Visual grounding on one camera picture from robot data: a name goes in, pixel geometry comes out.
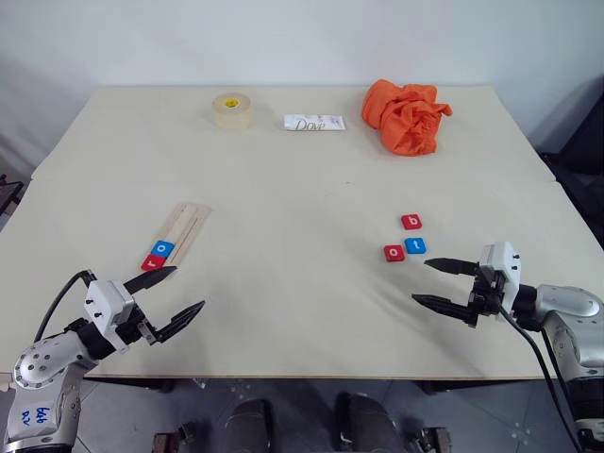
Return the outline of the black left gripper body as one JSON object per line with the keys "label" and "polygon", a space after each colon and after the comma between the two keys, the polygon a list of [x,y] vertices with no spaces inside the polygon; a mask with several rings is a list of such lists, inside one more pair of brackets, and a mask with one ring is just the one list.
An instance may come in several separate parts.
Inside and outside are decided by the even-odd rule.
{"label": "black left gripper body", "polygon": [[140,339],[146,340],[150,345],[159,341],[157,330],[138,305],[133,306],[127,319],[117,327],[117,335],[126,345],[134,344]]}

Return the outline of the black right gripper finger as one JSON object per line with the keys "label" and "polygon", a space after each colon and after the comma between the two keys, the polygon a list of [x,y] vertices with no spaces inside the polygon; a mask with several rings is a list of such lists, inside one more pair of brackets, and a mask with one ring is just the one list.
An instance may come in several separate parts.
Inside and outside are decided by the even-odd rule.
{"label": "black right gripper finger", "polygon": [[437,295],[413,294],[411,298],[425,308],[461,321],[468,321],[472,315],[467,306],[455,304],[449,299]]}
{"label": "black right gripper finger", "polygon": [[424,264],[440,272],[471,277],[477,273],[479,268],[477,262],[451,258],[433,258],[425,260]]}

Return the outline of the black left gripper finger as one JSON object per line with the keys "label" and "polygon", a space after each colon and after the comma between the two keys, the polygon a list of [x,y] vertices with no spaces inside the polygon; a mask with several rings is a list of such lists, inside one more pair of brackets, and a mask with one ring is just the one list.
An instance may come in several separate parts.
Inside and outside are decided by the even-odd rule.
{"label": "black left gripper finger", "polygon": [[165,266],[159,269],[146,271],[124,284],[124,287],[130,294],[135,294],[141,290],[147,290],[161,283],[177,270],[176,266]]}
{"label": "black left gripper finger", "polygon": [[165,343],[167,340],[177,335],[178,332],[183,330],[195,318],[195,316],[204,308],[204,306],[205,301],[202,300],[190,305],[186,309],[173,316],[170,323],[158,331],[158,342]]}

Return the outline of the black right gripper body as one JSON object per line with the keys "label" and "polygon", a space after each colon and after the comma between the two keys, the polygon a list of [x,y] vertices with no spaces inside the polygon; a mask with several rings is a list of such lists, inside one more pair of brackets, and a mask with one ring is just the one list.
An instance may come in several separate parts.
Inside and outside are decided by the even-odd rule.
{"label": "black right gripper body", "polygon": [[486,266],[478,267],[467,308],[470,315],[466,320],[469,327],[475,327],[478,318],[499,314],[504,295],[504,274]]}

